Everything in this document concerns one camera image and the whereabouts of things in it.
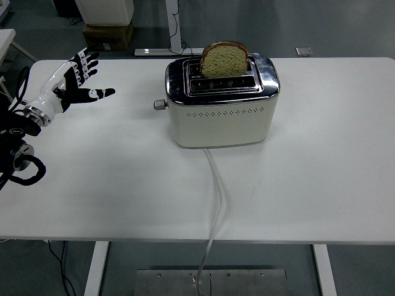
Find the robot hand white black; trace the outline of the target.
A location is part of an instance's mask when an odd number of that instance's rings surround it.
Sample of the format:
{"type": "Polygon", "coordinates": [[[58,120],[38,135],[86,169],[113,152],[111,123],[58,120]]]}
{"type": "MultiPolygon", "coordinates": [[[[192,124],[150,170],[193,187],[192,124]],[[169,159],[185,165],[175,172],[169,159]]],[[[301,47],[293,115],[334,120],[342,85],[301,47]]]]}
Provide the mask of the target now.
{"type": "Polygon", "coordinates": [[[28,101],[23,114],[39,126],[48,126],[55,116],[72,104],[96,102],[116,93],[113,88],[84,88],[84,83],[97,74],[99,54],[82,49],[64,62],[42,85],[38,97],[28,101]]]}

